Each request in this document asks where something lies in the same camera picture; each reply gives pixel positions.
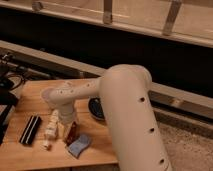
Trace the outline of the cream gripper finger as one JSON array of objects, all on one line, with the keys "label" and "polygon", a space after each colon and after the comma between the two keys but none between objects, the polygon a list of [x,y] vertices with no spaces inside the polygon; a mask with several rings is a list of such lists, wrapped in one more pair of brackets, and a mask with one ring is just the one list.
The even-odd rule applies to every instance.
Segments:
[{"label": "cream gripper finger", "polygon": [[63,140],[64,141],[70,141],[73,137],[73,124],[67,124],[64,126],[64,133],[63,133]]}]

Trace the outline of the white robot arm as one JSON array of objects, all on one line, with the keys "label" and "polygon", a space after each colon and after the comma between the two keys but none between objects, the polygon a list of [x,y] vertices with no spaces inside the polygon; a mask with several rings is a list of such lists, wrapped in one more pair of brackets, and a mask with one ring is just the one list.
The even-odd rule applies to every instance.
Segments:
[{"label": "white robot arm", "polygon": [[75,100],[98,97],[120,171],[173,171],[149,100],[151,84],[145,67],[120,64],[82,85],[65,82],[41,96],[63,124],[74,120]]}]

